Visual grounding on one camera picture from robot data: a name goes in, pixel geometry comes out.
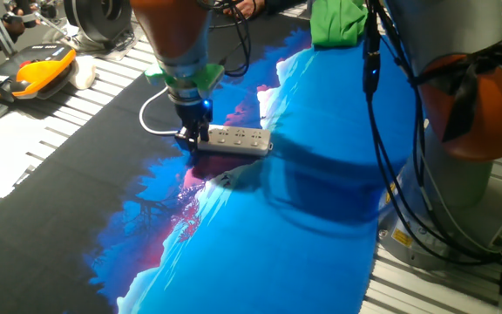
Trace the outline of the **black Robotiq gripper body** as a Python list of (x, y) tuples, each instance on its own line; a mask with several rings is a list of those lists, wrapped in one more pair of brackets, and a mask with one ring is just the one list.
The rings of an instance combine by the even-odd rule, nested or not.
[(191, 132), (199, 130), (201, 126), (209, 124), (213, 119), (213, 102), (210, 99), (176, 103), (174, 106), (182, 126)]

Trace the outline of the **bare person hand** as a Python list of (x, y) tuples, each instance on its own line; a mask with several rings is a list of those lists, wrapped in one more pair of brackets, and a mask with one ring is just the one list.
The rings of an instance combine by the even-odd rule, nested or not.
[(222, 13), (237, 19), (249, 19), (262, 13), (267, 6), (266, 0), (236, 0), (235, 8), (225, 9)]

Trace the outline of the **person hand with black strap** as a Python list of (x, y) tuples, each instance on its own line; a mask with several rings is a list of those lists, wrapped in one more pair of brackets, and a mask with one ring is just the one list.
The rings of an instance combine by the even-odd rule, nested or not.
[(16, 42), (25, 32), (24, 23), (17, 17), (12, 17), (9, 13), (2, 16), (2, 22), (13, 42)]

